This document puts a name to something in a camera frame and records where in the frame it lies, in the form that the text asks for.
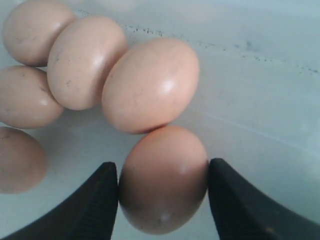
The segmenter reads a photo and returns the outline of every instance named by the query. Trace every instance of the white surface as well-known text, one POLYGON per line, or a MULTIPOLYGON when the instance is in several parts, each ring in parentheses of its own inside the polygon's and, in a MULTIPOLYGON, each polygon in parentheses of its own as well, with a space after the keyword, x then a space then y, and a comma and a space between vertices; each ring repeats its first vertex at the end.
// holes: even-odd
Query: white surface
MULTIPOLYGON (((0 20, 12 5, 2 1, 0 20)), ((175 122, 197 133, 211 158, 225 158, 269 196, 320 223, 320 2, 317 0, 66 0, 78 13, 104 14, 132 45, 159 36, 188 41, 201 80, 175 122)), ((0 46, 0 67, 15 64, 0 46)), ((69 196, 104 161, 118 170, 141 136, 117 132, 100 107, 67 111, 29 131, 49 154, 45 181, 0 195, 0 238, 69 196)), ((113 240, 218 240, 206 198, 178 231, 154 237, 118 212, 113 240)))

